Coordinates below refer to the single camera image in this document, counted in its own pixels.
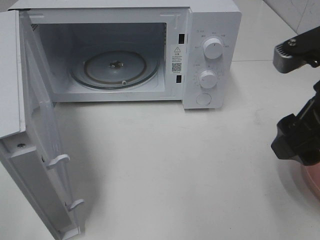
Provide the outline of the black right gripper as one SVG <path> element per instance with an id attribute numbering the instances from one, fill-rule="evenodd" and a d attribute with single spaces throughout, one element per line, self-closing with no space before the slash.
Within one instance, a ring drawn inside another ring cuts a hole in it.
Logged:
<path id="1" fill-rule="evenodd" d="M 298 114 L 283 117 L 276 125 L 271 149 L 280 160 L 294 160 L 304 166 L 320 162 L 320 80 L 315 95 Z"/>

